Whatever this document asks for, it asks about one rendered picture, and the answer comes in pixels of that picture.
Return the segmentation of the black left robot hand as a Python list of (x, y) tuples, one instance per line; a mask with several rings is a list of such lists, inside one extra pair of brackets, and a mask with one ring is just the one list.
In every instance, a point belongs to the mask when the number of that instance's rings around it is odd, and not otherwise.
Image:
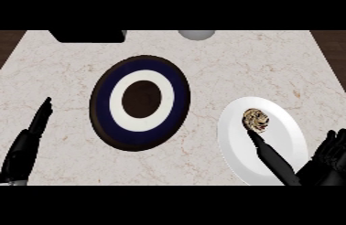
[(37, 110), (28, 128), (21, 130), (8, 150), (0, 169), (0, 182), (17, 180), (28, 181), (37, 159), (40, 138), (46, 130), (52, 113), (52, 98), (48, 97)]

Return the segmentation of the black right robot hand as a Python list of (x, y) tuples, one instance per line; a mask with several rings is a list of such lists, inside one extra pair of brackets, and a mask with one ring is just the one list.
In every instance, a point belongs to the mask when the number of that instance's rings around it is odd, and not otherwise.
[(330, 130), (311, 160), (298, 172), (261, 135), (249, 131), (262, 163), (286, 186), (346, 186), (346, 129)]

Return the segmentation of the blue and white ringed plate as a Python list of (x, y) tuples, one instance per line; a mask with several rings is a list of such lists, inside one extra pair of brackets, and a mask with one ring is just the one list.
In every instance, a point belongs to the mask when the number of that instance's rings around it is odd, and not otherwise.
[(145, 151), (179, 131), (191, 103), (179, 67), (157, 56), (125, 59), (101, 76), (89, 118), (101, 139), (123, 151)]

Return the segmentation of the black appliance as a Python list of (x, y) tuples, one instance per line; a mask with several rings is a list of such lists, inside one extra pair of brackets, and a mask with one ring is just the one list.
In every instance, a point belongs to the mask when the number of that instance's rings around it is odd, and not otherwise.
[(52, 30), (61, 43), (123, 43), (126, 30)]

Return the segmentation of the grey round object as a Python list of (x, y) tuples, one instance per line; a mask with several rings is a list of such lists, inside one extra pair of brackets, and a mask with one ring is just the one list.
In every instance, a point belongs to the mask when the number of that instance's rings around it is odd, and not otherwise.
[(187, 39), (200, 41), (200, 40), (209, 39), (213, 36), (215, 31), (213, 30), (181, 30), (179, 33)]

